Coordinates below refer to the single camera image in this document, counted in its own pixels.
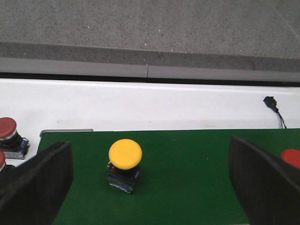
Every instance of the black connector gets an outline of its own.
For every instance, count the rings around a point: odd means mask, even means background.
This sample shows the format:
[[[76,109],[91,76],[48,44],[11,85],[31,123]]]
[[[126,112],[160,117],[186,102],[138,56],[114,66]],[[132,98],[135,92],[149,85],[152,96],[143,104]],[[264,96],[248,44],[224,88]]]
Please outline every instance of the black connector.
[[[276,107],[277,102],[274,99],[274,97],[273,96],[271,96],[271,97],[267,96],[267,97],[264,98],[263,102],[266,104],[266,106],[268,108],[270,108],[271,110],[273,110],[275,113],[278,114],[278,116],[280,118],[281,128],[283,128],[283,127],[287,128],[286,125],[285,125],[284,119],[282,118],[281,114],[279,113],[279,109]]]

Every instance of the gray floor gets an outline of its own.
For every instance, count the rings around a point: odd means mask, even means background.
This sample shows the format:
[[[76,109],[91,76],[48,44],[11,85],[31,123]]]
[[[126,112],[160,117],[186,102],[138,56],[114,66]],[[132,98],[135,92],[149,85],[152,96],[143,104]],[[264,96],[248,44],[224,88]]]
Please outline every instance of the gray floor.
[[[299,0],[0,1],[0,41],[300,59]]]
[[[299,0],[0,0],[0,59],[143,65],[141,77],[299,81],[299,24]],[[4,63],[0,72],[15,72],[14,61]],[[203,68],[237,71],[228,78]]]

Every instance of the green surface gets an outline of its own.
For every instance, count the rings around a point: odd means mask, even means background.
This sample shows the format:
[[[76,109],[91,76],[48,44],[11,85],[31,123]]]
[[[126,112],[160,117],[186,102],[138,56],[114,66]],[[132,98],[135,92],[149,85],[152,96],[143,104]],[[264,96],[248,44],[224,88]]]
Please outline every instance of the green surface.
[[[228,175],[231,135],[280,156],[300,149],[300,129],[46,133],[39,151],[71,141],[74,181],[54,224],[247,223]],[[108,184],[108,150],[119,139],[137,141],[142,173],[132,194]]]

